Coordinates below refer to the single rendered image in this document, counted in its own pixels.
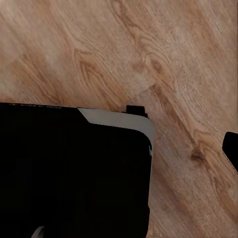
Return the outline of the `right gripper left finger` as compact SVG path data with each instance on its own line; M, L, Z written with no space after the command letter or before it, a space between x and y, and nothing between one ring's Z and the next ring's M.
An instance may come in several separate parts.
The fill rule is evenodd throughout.
M25 151L21 132L0 137L0 192Z

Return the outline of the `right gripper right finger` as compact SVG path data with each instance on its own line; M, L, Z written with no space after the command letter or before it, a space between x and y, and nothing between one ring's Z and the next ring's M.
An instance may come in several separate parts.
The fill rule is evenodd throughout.
M222 145L222 150L238 172L238 134L227 132Z

